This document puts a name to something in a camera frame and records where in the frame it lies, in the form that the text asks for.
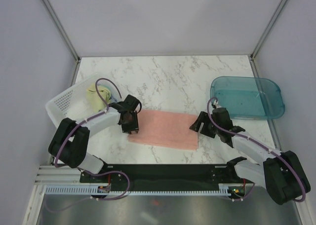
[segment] pink cloth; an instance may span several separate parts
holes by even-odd
[[[128,135],[130,142],[180,150],[198,149],[198,134],[189,129],[196,115],[142,110],[137,116],[139,132]]]

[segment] teal plastic bin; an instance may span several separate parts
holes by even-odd
[[[277,119],[285,111],[280,88],[266,78],[218,77],[212,82],[210,97],[216,97],[231,118]]]

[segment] cloth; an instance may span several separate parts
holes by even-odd
[[[101,96],[105,99],[105,101],[107,101],[109,103],[110,99],[111,99],[110,90],[107,87],[102,86],[102,85],[98,85],[98,90],[99,90],[99,93],[101,94]],[[90,105],[95,113],[103,110],[106,107],[105,103],[99,97],[99,95],[95,89],[94,83],[89,86],[89,88],[86,91],[85,96],[86,96],[88,102],[90,103]]]
[[[198,149],[198,134],[189,129],[196,115],[142,110],[137,116],[139,132],[128,135],[130,142],[179,150]]]

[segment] marble table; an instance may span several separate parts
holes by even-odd
[[[132,94],[143,109],[198,115],[206,110],[212,81],[219,76],[251,76],[247,56],[147,56],[83,58],[76,82],[99,72],[111,79],[123,98]],[[233,120],[253,137],[274,147],[266,121]],[[130,143],[121,127],[109,127],[89,140],[88,152],[107,163],[226,163],[237,150],[199,135],[198,149],[176,150]]]

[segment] white plastic basket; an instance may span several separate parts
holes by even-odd
[[[94,113],[91,105],[86,99],[86,91],[92,83],[95,83],[97,79],[102,77],[106,76],[100,73],[95,73],[85,80],[66,89],[64,92],[58,94],[46,103],[46,111],[56,128],[59,126],[62,119],[66,117],[76,120],[88,117]],[[98,84],[109,88],[111,94],[117,100],[120,100],[117,90],[111,83],[106,80],[101,80]]]

